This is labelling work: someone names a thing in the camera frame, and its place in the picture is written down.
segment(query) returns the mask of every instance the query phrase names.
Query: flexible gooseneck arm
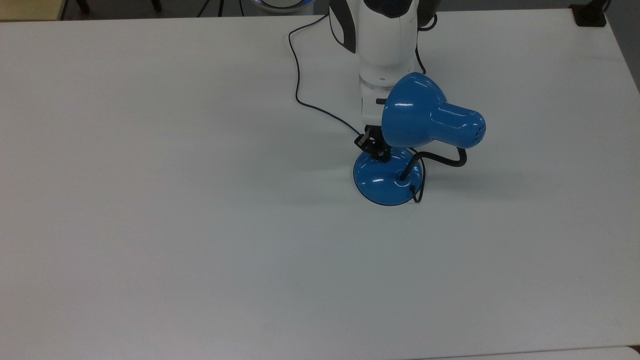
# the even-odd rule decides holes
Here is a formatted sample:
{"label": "flexible gooseneck arm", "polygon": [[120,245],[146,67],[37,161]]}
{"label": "flexible gooseneck arm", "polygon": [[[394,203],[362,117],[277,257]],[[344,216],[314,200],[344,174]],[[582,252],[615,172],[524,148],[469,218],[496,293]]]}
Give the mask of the flexible gooseneck arm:
{"label": "flexible gooseneck arm", "polygon": [[431,159],[434,161],[437,161],[439,163],[443,163],[444,165],[449,165],[450,167],[461,167],[464,164],[467,163],[467,152],[465,149],[462,148],[457,148],[458,149],[458,155],[460,156],[460,160],[452,160],[452,159],[447,159],[443,156],[440,155],[436,155],[432,152],[428,152],[428,151],[420,151],[420,152],[416,152],[415,155],[413,155],[413,157],[411,158],[411,161],[409,161],[409,165],[406,166],[406,168],[404,169],[402,175],[400,175],[400,181],[404,181],[406,180],[406,177],[409,176],[409,173],[411,172],[411,169],[413,169],[413,167],[415,166],[415,164],[421,159],[421,158],[427,158],[427,159]]}

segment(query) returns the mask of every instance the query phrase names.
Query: black object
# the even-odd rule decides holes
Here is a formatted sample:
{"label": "black object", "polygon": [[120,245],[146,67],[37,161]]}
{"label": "black object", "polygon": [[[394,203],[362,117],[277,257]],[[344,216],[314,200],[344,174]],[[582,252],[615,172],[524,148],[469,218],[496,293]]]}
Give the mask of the black object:
{"label": "black object", "polygon": [[156,12],[162,11],[162,4],[160,3],[160,0],[151,0],[151,3],[154,5],[154,10]]}
{"label": "black object", "polygon": [[406,14],[413,0],[364,0],[371,11],[395,19]]}
{"label": "black object", "polygon": [[331,27],[331,34],[338,44],[342,45],[352,54],[356,53],[356,26],[353,23],[353,16],[349,10],[349,4],[347,0],[331,0],[329,7],[333,12],[333,17],[338,20],[338,25],[342,28],[342,34],[344,34],[344,42],[340,42],[333,32],[332,17],[329,17],[329,25]]}
{"label": "black object", "polygon": [[607,11],[611,0],[592,0],[587,5],[570,5],[575,24],[585,28],[603,28],[607,24],[604,12]]}
{"label": "black object", "polygon": [[443,156],[436,155],[428,151],[416,152],[415,155],[413,155],[413,157],[411,158],[411,161],[409,161],[409,165],[406,166],[402,175],[400,175],[400,181],[406,180],[406,177],[409,176],[409,173],[411,172],[411,169],[413,169],[413,166],[415,165],[415,163],[422,158],[431,159],[439,163],[443,163],[444,165],[449,165],[450,167],[464,166],[464,164],[467,163],[467,151],[460,147],[457,147],[457,149],[458,149],[458,155],[460,156],[460,160],[447,159]]}
{"label": "black object", "polygon": [[353,143],[378,161],[386,163],[391,160],[391,147],[382,136],[382,127],[380,126],[365,126],[364,134],[359,135]]}
{"label": "black object", "polygon": [[[89,7],[89,4],[86,2],[86,0],[76,0],[76,2],[78,3],[78,6],[80,6],[80,10],[83,13],[90,13],[91,12],[91,8]],[[151,3],[154,6],[154,10],[157,12],[161,12],[162,11],[162,4],[160,3],[160,0],[151,0]],[[65,2],[65,6],[62,9],[62,13],[63,13],[63,17],[64,17],[64,13],[67,9],[67,2]]]}
{"label": "black object", "polygon": [[321,113],[327,114],[329,116],[331,116],[332,118],[334,118],[335,120],[338,120],[339,122],[343,123],[346,127],[350,128],[354,133],[361,135],[360,132],[358,130],[356,130],[355,127],[351,126],[351,124],[349,124],[348,122],[340,119],[339,117],[335,116],[334,114],[330,113],[329,111],[326,111],[324,109],[318,108],[317,106],[313,106],[311,104],[307,104],[305,102],[300,101],[300,98],[298,97],[298,92],[300,90],[300,62],[298,61],[298,55],[296,55],[296,51],[293,49],[293,44],[291,43],[291,35],[293,35],[293,33],[295,33],[296,31],[300,31],[302,29],[306,29],[309,26],[313,26],[316,25],[318,22],[321,22],[322,20],[324,20],[325,17],[328,17],[329,14],[326,14],[325,16],[321,17],[320,19],[317,19],[316,21],[304,25],[304,26],[300,26],[299,28],[293,29],[291,30],[291,32],[289,33],[289,47],[291,48],[291,52],[293,53],[293,58],[296,60],[296,72],[298,77],[296,78],[296,101],[298,102],[298,104],[302,105],[302,106],[306,106],[308,108],[311,108],[313,110],[317,110],[320,111]]}
{"label": "black object", "polygon": [[423,28],[429,24],[440,7],[440,0],[420,0],[418,3],[418,27]]}
{"label": "black object", "polygon": [[76,2],[78,3],[78,6],[80,6],[80,10],[82,10],[83,13],[89,13],[91,11],[91,9],[89,8],[89,4],[86,3],[86,0],[76,0]]}
{"label": "black object", "polygon": [[198,13],[198,15],[196,17],[200,17],[202,15],[202,13],[204,12],[204,10],[207,8],[207,5],[209,4],[209,0],[206,0],[204,2],[204,5],[202,5],[202,8],[200,9],[200,12]]}

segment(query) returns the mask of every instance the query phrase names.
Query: floor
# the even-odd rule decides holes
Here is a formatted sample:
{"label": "floor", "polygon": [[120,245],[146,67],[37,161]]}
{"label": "floor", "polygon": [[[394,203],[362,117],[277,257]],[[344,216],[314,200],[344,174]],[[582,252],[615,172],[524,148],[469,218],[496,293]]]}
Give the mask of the floor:
{"label": "floor", "polygon": [[[253,0],[161,0],[161,12],[154,11],[151,0],[87,0],[91,7],[88,14],[80,11],[76,0],[67,1],[63,20],[196,17],[200,12],[202,17],[215,17],[218,16],[221,1],[224,17],[241,16],[240,1],[246,16],[257,15],[251,3]],[[440,11],[567,8],[572,3],[587,2],[588,0],[445,0]],[[316,0],[314,12],[322,14],[327,11],[328,0]],[[607,18],[636,81],[636,87],[640,89],[640,0],[612,0]]]}

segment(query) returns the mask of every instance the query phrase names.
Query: chair leg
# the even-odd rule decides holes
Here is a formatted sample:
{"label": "chair leg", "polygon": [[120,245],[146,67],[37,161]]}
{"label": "chair leg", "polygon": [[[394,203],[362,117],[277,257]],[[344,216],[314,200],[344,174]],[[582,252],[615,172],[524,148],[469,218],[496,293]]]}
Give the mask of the chair leg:
{"label": "chair leg", "polygon": [[78,3],[78,6],[80,6],[80,10],[82,10],[83,13],[89,13],[91,9],[89,9],[89,4],[86,3],[86,0],[76,0],[76,2]]}
{"label": "chair leg", "polygon": [[160,0],[151,0],[151,3],[154,5],[154,10],[157,12],[161,12],[162,11],[162,4],[160,3]]}

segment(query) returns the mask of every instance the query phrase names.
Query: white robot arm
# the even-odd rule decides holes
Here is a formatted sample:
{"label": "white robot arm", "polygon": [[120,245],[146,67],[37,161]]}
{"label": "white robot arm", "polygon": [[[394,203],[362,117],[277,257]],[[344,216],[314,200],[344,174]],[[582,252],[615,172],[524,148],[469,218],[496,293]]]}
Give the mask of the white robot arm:
{"label": "white robot arm", "polygon": [[360,59],[362,122],[380,126],[394,85],[415,71],[418,26],[426,25],[440,0],[331,0],[332,33]]}

